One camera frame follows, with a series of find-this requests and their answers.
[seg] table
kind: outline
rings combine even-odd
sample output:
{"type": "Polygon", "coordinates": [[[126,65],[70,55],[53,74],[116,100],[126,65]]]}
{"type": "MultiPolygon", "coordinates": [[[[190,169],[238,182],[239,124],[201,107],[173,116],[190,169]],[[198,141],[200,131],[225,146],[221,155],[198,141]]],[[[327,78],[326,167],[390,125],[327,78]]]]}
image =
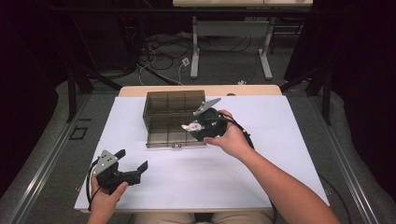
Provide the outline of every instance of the table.
{"type": "MultiPolygon", "coordinates": [[[[313,0],[174,0],[174,7],[310,7],[313,0]]],[[[264,37],[259,46],[260,61],[265,79],[272,79],[267,52],[275,27],[275,18],[268,21],[198,21],[192,17],[191,78],[198,78],[198,36],[254,36],[264,37]]]]}
{"type": "MultiPolygon", "coordinates": [[[[142,118],[144,96],[148,91],[184,90],[204,90],[206,100],[221,97],[215,108],[232,111],[235,119],[251,134],[257,151],[297,177],[329,204],[289,103],[277,86],[146,86],[121,89],[92,159],[103,149],[114,154],[125,148],[120,171],[135,170],[148,161],[142,182],[127,189],[116,212],[272,209],[250,171],[219,147],[146,148],[148,133],[142,118]]],[[[75,209],[87,212],[87,207],[85,191],[82,191],[75,209]]]]}

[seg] hand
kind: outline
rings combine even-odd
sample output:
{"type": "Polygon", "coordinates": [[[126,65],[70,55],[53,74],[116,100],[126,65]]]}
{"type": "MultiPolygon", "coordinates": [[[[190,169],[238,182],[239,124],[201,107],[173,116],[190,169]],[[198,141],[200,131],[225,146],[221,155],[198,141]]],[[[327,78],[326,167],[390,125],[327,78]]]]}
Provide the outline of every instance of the hand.
{"type": "MultiPolygon", "coordinates": [[[[220,114],[225,115],[227,119],[233,119],[233,116],[227,110],[219,110],[220,114]]],[[[227,131],[222,137],[206,137],[204,142],[221,147],[227,154],[241,160],[249,151],[254,151],[248,144],[247,139],[242,131],[231,122],[227,122],[227,131]]]]}
{"type": "Polygon", "coordinates": [[[91,185],[91,195],[94,194],[94,196],[91,202],[91,215],[88,223],[106,224],[113,216],[114,209],[116,209],[116,204],[122,194],[128,188],[128,183],[123,182],[120,184],[111,195],[108,194],[108,190],[99,189],[99,183],[95,175],[91,176],[91,185]]]}

